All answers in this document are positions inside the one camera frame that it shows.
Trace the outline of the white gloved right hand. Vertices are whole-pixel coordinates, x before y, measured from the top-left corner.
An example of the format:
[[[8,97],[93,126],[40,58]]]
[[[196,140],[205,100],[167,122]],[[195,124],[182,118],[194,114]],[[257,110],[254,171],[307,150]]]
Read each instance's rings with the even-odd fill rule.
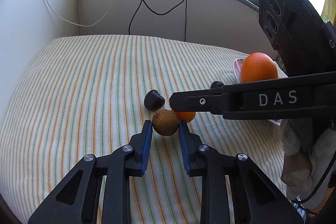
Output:
[[[281,122],[280,131],[284,150],[281,180],[286,185],[286,197],[302,201],[313,193],[334,156],[335,131],[323,132],[307,155],[300,151],[302,141],[287,119]]]

